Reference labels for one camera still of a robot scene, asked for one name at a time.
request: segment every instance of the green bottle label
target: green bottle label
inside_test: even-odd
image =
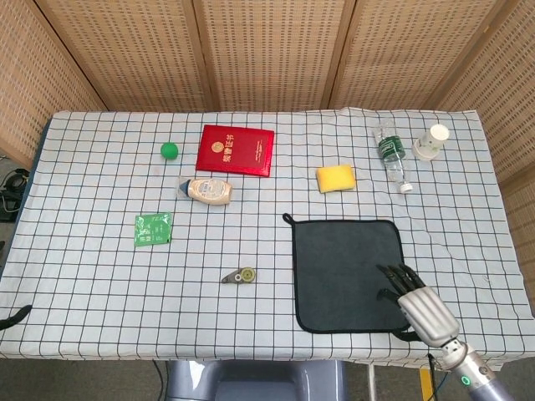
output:
[[[400,137],[397,135],[389,136],[388,138],[384,138],[383,140],[381,140],[379,142],[379,152],[381,153],[381,157],[383,159],[395,155],[396,153],[400,156],[401,159],[405,157],[405,150],[403,149],[403,145],[401,144]]]

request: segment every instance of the gray chair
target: gray chair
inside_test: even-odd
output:
[[[173,361],[166,401],[345,401],[340,361]]]

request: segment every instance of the green ball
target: green ball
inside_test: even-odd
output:
[[[160,153],[168,160],[176,159],[178,156],[178,146],[172,142],[167,142],[161,146]]]

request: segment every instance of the white cup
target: white cup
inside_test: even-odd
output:
[[[412,152],[420,160],[433,160],[450,138],[450,131],[442,124],[435,124],[412,145]]]

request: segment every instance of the water bottle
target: water bottle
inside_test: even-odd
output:
[[[374,129],[374,137],[385,163],[388,179],[398,184],[402,194],[412,191],[412,184],[408,181],[407,172],[403,168],[405,150],[400,137],[395,133],[392,121],[380,120],[379,126]]]

